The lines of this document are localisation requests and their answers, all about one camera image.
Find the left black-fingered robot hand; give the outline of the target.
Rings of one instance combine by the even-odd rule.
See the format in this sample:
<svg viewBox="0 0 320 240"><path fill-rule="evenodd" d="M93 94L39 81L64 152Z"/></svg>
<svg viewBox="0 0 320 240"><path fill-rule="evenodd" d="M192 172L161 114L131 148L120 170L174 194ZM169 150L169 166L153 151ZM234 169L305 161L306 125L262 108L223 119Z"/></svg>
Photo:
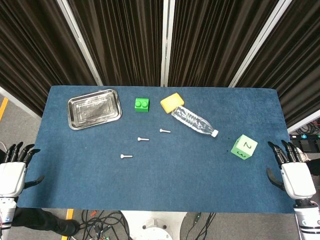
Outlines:
<svg viewBox="0 0 320 240"><path fill-rule="evenodd" d="M25 177L33 156L41 150L29 144L22 148L23 142L11 145L0 160L0 196L2 198L16 198L25 189L40 184L43 175L36 180L26 182Z"/></svg>

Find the right black-fingered robot hand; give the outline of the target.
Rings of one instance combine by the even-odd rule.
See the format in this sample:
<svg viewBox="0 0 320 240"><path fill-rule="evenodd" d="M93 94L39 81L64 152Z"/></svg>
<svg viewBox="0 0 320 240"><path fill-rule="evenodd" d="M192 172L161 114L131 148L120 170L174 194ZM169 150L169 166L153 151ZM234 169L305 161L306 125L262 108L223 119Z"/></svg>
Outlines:
<svg viewBox="0 0 320 240"><path fill-rule="evenodd" d="M310 199L316 194L312 174L305 161L302 151L291 142L281 141L285 149L268 142L278 164L282 180L276 179L272 169L266 169L271 184L287 193L293 200Z"/></svg>

